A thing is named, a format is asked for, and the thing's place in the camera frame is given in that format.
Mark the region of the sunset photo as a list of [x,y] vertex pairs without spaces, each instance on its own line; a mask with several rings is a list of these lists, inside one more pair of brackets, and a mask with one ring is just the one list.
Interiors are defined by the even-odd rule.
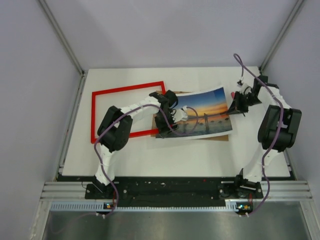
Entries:
[[233,132],[230,116],[227,114],[228,104],[225,90],[222,86],[198,92],[176,94],[178,103],[175,109],[183,106],[187,109],[188,120],[177,123],[180,134],[186,140],[207,140],[205,137],[219,137]]

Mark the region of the red picture frame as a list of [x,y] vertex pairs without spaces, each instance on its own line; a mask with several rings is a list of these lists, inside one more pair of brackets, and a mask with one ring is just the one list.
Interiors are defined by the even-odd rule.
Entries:
[[151,88],[151,87],[160,87],[162,94],[165,94],[167,92],[164,81],[155,81],[155,82],[141,83],[136,85],[129,85],[129,86],[93,91],[91,93],[90,142],[94,144],[95,141],[97,140],[96,138],[96,132],[97,132],[96,131],[96,113],[97,113],[96,98],[97,96],[119,93],[119,92],[127,92],[127,91],[145,89],[145,88]]

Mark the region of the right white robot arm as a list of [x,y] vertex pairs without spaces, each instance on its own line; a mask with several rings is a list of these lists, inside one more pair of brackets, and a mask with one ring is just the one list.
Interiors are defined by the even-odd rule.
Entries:
[[241,79],[240,89],[232,94],[229,115],[245,114],[254,105],[262,104],[264,117],[257,132],[259,143],[250,162],[234,178],[233,192],[239,198],[257,193],[260,182],[272,160],[291,148],[296,140],[302,112],[292,108],[284,100],[276,84],[270,84],[267,76],[260,75],[249,86]]

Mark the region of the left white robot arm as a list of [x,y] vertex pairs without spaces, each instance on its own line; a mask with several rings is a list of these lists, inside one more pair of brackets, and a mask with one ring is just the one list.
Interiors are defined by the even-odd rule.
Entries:
[[152,92],[143,100],[126,107],[111,106],[98,130],[98,138],[93,147],[99,160],[99,167],[92,183],[102,198],[109,198],[114,191],[111,182],[115,179],[112,167],[114,152],[120,151],[129,141],[134,123],[148,116],[153,116],[158,133],[166,137],[177,129],[174,107],[178,104],[176,94],[168,90],[165,94]]

